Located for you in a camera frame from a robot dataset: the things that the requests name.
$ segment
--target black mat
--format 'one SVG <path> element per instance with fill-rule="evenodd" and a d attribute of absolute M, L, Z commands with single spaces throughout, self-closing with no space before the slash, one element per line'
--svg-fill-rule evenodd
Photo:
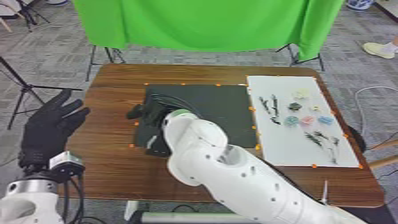
<path fill-rule="evenodd" d="M 229 143 L 243 148 L 255 147 L 255 131 L 252 130 L 252 114 L 248 111 L 248 95 L 245 86 L 209 85 L 150 85 L 154 93 L 179 97 L 197 108 L 202 118 L 214 122 L 225 131 Z M 145 147 L 156 129 L 140 121 L 134 145 Z"/>

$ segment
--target green backdrop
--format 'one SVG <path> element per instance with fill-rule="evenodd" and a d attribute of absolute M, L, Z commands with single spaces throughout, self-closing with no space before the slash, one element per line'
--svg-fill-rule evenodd
<path fill-rule="evenodd" d="M 316 57 L 342 0 L 74 0 L 88 41 L 188 51 L 300 47 Z"/>

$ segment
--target gray carpet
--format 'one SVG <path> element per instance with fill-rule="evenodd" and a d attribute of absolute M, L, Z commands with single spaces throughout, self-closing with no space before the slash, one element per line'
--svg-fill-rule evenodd
<path fill-rule="evenodd" d="M 8 21 L 14 33 L 7 33 L 0 27 L 0 54 L 28 82 L 40 85 L 88 88 L 83 82 L 90 44 L 79 26 L 72 5 L 55 7 L 37 3 L 35 9 L 47 17 L 51 24 L 40 21 L 33 32 L 26 32 L 23 20 Z M 380 11 L 371 8 L 357 13 L 342 8 L 337 16 L 332 32 L 321 50 L 325 68 L 321 77 L 332 93 L 346 123 L 360 129 L 358 110 L 353 102 L 355 91 L 367 86 L 385 85 L 398 88 L 398 63 L 369 56 L 360 49 L 367 41 L 385 43 L 398 34 L 398 26 Z M 257 50 L 241 53 L 191 53 L 168 49 L 129 46 L 122 50 L 129 64 L 202 64 L 241 66 L 287 66 L 287 52 L 273 53 L 273 50 Z M 95 62 L 106 63 L 104 53 L 99 50 Z M 317 70 L 317 62 L 301 66 Z M 94 66 L 90 77 L 94 78 L 99 66 Z M 0 74 L 0 163 L 15 157 L 23 124 L 30 114 L 21 114 L 15 119 L 12 131 L 5 130 L 10 111 L 17 97 L 17 86 Z M 47 99 L 56 91 L 39 91 Z M 360 95 L 364 107 L 367 132 L 364 139 L 369 145 L 380 143 L 398 131 L 398 93 L 387 90 L 371 90 Z M 83 93 L 74 93 L 74 98 L 83 98 Z M 23 102 L 26 109 L 35 108 L 31 98 Z M 398 154 L 398 149 L 389 148 L 378 152 L 365 152 L 367 161 Z M 374 176 L 389 174 L 398 169 L 398 164 L 374 170 Z M 0 167 L 0 192 L 7 183 L 19 175 L 15 162 Z M 385 203 L 398 220 L 398 174 L 383 176 L 380 185 L 385 189 Z M 122 223 L 124 201 L 86 201 L 86 213 L 102 218 L 108 223 Z M 174 204 L 147 203 L 150 211 L 170 211 Z"/>

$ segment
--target blue object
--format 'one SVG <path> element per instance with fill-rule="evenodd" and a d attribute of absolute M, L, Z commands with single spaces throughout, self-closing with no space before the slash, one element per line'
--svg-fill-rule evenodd
<path fill-rule="evenodd" d="M 319 123 L 321 123 L 321 124 L 330 125 L 330 124 L 332 124 L 333 119 L 332 119 L 330 117 L 319 116 L 317 121 L 319 121 Z"/>
<path fill-rule="evenodd" d="M 298 117 L 287 116 L 285 119 L 284 119 L 284 124 L 289 127 L 296 126 L 296 124 L 298 124 Z"/>
<path fill-rule="evenodd" d="M 355 11 L 364 11 L 373 3 L 374 0 L 346 0 L 346 7 Z"/>

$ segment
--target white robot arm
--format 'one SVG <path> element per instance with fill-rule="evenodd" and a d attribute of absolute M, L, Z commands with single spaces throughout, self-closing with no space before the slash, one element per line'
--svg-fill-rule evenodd
<path fill-rule="evenodd" d="M 218 126 L 184 109 L 165 117 L 163 137 L 175 179 L 190 186 L 204 185 L 214 200 L 254 222 L 364 224 L 348 212 L 309 198 L 246 150 L 227 144 Z"/>

